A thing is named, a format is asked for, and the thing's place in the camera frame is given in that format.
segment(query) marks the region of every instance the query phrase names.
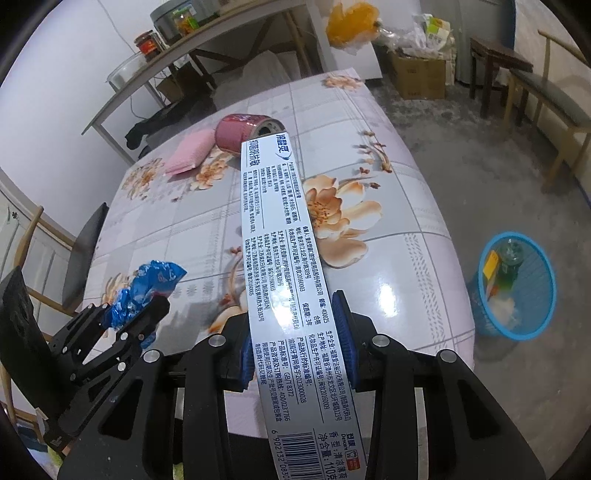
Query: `gray bench cushion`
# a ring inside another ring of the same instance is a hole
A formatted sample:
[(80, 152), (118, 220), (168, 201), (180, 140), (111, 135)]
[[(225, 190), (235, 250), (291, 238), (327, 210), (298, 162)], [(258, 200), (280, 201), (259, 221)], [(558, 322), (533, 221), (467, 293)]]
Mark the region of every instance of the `gray bench cushion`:
[(552, 103), (573, 125), (577, 127), (591, 125), (591, 117), (556, 84), (536, 73), (517, 69), (511, 69), (511, 73), (520, 82), (538, 91), (547, 102)]

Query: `blue plastic wrapper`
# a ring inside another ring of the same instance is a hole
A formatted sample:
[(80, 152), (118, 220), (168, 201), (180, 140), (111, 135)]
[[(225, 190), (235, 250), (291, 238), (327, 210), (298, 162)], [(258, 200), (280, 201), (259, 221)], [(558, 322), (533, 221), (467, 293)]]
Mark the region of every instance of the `blue plastic wrapper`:
[[(111, 308), (111, 326), (119, 330), (129, 323), (154, 297), (168, 297), (187, 272), (172, 262), (152, 260), (138, 269), (129, 288), (122, 288)], [(142, 349), (156, 340), (156, 332), (141, 343)]]

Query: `black chair back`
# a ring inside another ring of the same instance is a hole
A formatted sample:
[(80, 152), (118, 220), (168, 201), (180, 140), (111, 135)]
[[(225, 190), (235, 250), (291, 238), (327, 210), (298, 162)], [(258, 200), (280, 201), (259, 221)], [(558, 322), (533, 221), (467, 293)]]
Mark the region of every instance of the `black chair back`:
[(86, 279), (90, 271), (90, 263), (95, 254), (100, 230), (103, 228), (103, 223), (105, 223), (105, 217), (108, 212), (109, 207), (107, 207), (106, 203), (103, 203), (92, 214), (88, 222), (86, 222), (86, 225), (82, 228), (80, 235), (78, 235), (74, 242), (61, 296), (61, 306), (66, 310), (73, 311), (82, 302)]

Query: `metal screw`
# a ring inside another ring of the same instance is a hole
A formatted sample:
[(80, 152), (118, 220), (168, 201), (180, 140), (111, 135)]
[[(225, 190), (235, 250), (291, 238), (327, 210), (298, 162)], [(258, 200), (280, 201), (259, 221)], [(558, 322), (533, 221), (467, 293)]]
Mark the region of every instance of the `metal screw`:
[(390, 345), (390, 339), (385, 335), (376, 335), (374, 338), (371, 339), (372, 343), (375, 346), (388, 346)]
[(457, 355), (453, 350), (442, 350), (439, 356), (441, 357), (441, 360), (448, 364), (452, 364), (457, 360)]
[(153, 363), (160, 358), (160, 352), (157, 350), (148, 350), (144, 353), (144, 362), (146, 363)]
[(226, 337), (223, 335), (212, 335), (209, 337), (208, 342), (211, 346), (222, 346), (224, 343), (226, 343)]

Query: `pink sponge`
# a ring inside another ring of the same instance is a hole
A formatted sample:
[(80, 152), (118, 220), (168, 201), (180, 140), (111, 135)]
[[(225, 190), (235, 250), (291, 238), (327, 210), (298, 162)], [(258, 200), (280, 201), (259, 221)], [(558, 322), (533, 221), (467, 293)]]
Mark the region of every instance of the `pink sponge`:
[(166, 162), (164, 172), (176, 175), (198, 167), (214, 145), (215, 130), (200, 130), (186, 135)]

